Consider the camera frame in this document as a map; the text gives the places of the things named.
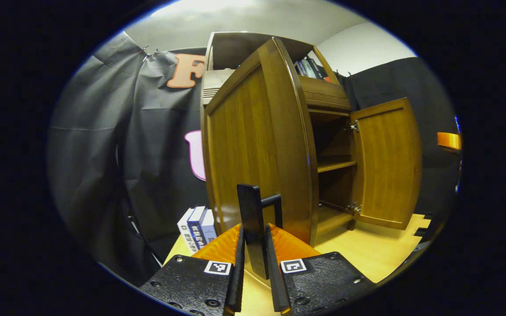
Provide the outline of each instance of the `white wall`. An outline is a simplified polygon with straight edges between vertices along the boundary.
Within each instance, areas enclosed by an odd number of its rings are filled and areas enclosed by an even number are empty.
[[[333,71],[339,70],[343,76],[416,56],[395,36],[372,22],[351,26],[316,46]]]

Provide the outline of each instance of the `black fabric curtain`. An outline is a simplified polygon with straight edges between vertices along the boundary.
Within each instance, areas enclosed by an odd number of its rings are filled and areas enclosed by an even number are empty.
[[[338,74],[338,78],[353,111],[404,97],[411,102],[423,152],[423,178],[415,213],[433,217],[423,238],[427,240],[447,218],[456,201],[461,158],[441,149],[437,139],[437,132],[458,133],[448,94],[418,57],[395,60],[354,75]]]
[[[146,56],[122,32],[83,63],[55,106],[47,169],[58,211],[97,261],[135,286],[159,269],[152,252],[165,259],[183,213],[207,205],[184,140],[200,130],[200,79],[167,86],[176,54],[205,50]]]

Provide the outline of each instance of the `stack of books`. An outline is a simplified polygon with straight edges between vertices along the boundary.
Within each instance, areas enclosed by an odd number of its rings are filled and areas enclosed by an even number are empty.
[[[325,70],[315,63],[313,58],[304,57],[304,59],[294,63],[294,68],[300,76],[308,76],[311,78],[325,80],[331,82]]]
[[[214,228],[214,215],[212,210],[205,206],[189,208],[177,226],[179,226],[179,232],[193,254],[217,237]]]

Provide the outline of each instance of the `orange object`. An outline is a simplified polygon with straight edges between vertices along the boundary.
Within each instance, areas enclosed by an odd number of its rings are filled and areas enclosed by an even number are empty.
[[[195,252],[192,257],[235,264],[235,252],[237,251],[237,238],[239,238],[240,225],[233,226],[233,228],[209,242],[201,250]]]
[[[462,148],[460,136],[452,133],[438,133],[438,146],[451,152],[459,152]]]
[[[283,260],[301,259],[321,254],[293,234],[270,223],[269,227],[273,235],[274,251],[277,254],[278,264]]]

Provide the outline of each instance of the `door hinge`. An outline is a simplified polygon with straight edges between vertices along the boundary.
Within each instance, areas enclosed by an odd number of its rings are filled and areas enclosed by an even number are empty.
[[[362,204],[360,204],[360,206],[357,206],[356,202],[353,202],[352,204],[349,204],[349,206],[347,206],[347,208],[349,208],[349,210],[353,211],[353,216],[356,219],[356,218],[358,218],[358,216],[360,216],[360,212],[362,211]]]
[[[355,120],[353,125],[349,124],[349,127],[347,127],[347,128],[350,129],[350,130],[355,130],[355,131],[358,132],[359,131],[359,129],[358,129],[358,120]]]

